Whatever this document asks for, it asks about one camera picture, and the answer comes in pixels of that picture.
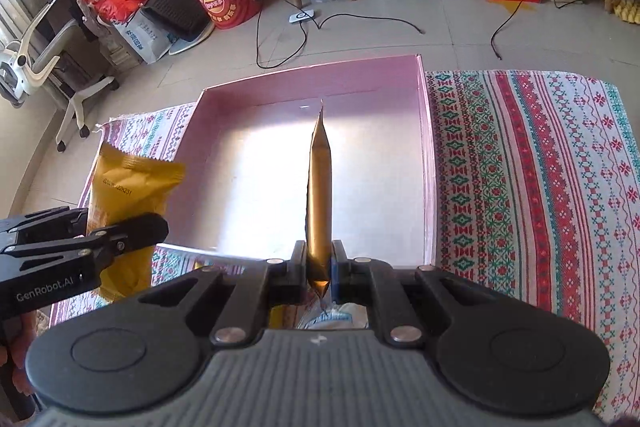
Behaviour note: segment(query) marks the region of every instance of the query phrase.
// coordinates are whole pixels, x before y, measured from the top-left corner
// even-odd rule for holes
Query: pink box
[[[202,92],[175,161],[167,243],[289,259],[305,238],[311,133],[324,103],[333,237],[348,257],[435,261],[436,172],[419,55],[278,71]]]

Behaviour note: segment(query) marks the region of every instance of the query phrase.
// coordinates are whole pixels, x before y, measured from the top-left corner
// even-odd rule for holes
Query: office chair
[[[12,41],[4,50],[0,51],[0,96],[9,100],[14,107],[22,106],[29,95],[40,89],[45,82],[50,82],[49,75],[54,71],[60,60],[60,55],[65,49],[75,41],[85,40],[84,33],[78,22],[71,20],[56,34],[40,56],[32,62],[28,53],[30,41],[36,26],[44,18],[45,14],[46,9],[36,16],[20,41]],[[89,136],[89,128],[84,124],[84,107],[82,103],[107,86],[115,90],[119,87],[119,84],[113,76],[104,76],[84,89],[73,90],[69,86],[65,86],[65,88],[61,86],[59,90],[62,90],[65,97],[68,98],[68,105],[56,135],[59,152],[64,152],[66,149],[63,138],[66,128],[71,124],[74,115],[80,136],[82,138]]]

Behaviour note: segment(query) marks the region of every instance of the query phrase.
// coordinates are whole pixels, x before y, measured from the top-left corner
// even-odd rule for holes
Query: pink tablecloth
[[[596,412],[639,415],[640,160],[618,91],[558,71],[442,71],[427,82],[440,265],[596,331],[612,360]],[[170,160],[193,107],[118,118],[104,139]],[[188,269],[156,250],[154,284]],[[69,299],[51,322],[103,304],[95,293]]]

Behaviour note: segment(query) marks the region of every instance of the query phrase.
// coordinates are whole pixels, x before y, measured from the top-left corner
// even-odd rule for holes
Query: gray floor
[[[504,60],[490,46],[491,34],[507,9],[486,0],[337,0],[314,6],[319,19],[339,13],[410,20],[419,34],[396,22],[340,17],[321,31],[307,23],[309,37],[298,57],[281,67],[382,55],[420,54],[426,70],[524,69],[573,71],[615,84],[631,125],[640,136],[640,26],[604,13],[601,3],[557,10],[551,3],[528,5],[498,35]],[[298,25],[288,23],[293,8],[269,4],[260,21],[260,57],[276,64],[302,42]],[[192,102],[208,86],[261,74],[255,65],[257,18],[228,31],[214,31],[203,44],[150,66],[139,66],[122,87],[108,92],[89,115],[89,123]],[[78,202],[99,141],[98,134],[70,140],[65,153],[51,144],[31,186],[25,211],[65,201]]]

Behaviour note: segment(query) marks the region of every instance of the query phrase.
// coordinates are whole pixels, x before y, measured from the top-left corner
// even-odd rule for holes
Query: snack wrapper
[[[146,212],[164,214],[169,191],[184,178],[184,165],[126,154],[103,142],[91,184],[87,232]],[[100,274],[100,295],[114,301],[151,286],[155,247],[119,257]]]

